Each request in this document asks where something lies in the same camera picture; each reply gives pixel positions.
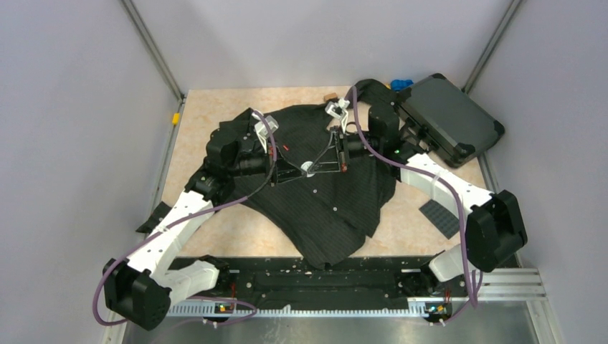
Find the black pinstriped shirt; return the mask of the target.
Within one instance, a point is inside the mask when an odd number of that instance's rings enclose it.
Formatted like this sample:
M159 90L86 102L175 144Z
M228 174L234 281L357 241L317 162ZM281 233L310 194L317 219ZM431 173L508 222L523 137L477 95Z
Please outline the black pinstriped shirt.
M347 87L275 87L191 90L162 199L175 204L223 121L251 109L280 123L276 140L295 164L314 158L328 140L333 119L323 97ZM181 256L303 257L315 267L337 264L374 243L396 180L389 168L365 156L344 173L322 173L262 187L263 176L236 179L233 198L250 199L215 214L183 245Z

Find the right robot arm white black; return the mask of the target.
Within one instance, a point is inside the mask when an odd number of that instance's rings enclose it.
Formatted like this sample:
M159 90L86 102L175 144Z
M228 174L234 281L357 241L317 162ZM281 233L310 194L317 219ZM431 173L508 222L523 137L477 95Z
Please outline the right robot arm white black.
M369 140L369 133L358 128L346 133L351 110L349 100L341 97L325 106L325 113L339 121L332 129L338 142L338 169L346 167L345 158L365 154L399 171L399 180L424 192L431 200L457 217L460 243L432 258L420 276L420 285L429 295L440 295L450 280L464 276L467 283L482 273L492 272L528 242L516 196L503 190L493 193L474 186L437 165L419 146L405 143L399 152L404 162L380 154Z

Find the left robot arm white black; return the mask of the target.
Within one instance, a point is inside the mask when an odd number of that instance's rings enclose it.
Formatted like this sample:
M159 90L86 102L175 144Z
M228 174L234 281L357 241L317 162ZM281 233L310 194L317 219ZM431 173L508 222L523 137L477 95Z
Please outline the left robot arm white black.
M279 125L272 116L258 111L253 112L253 117L257 123L252 131L262 150L250 152L242 147L239 134L226 128L215 130L208 142L207 156L188 179L174 206L143 241L106 264L92 300L92 313L99 324L119 325L117 320L101 318L100 298L109 310L123 316L124 322L152 330L171 306L202 291L213 296L227 292L228 274L208 259L197 259L178 270L172 269L171 264L206 220L249 199L243 196L227 200L234 190L235 177L264 175L256 192L276 181L280 152L274 133Z

